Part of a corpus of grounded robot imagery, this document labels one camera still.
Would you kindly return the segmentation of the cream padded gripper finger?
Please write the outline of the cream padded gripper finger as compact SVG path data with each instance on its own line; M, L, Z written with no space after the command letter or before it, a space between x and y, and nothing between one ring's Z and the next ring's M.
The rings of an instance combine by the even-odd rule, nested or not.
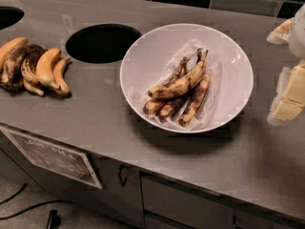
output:
M283 68L275 92L267 121L274 126L283 126L296 119L305 109L304 60L293 68Z
M289 42L292 30L293 18L285 20L267 36L267 41L272 44L281 45Z

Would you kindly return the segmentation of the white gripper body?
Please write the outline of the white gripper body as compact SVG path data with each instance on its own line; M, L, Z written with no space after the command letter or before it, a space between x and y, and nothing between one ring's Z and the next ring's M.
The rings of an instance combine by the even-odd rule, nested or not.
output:
M305 59L305 4L295 14L288 44L292 54L299 59Z

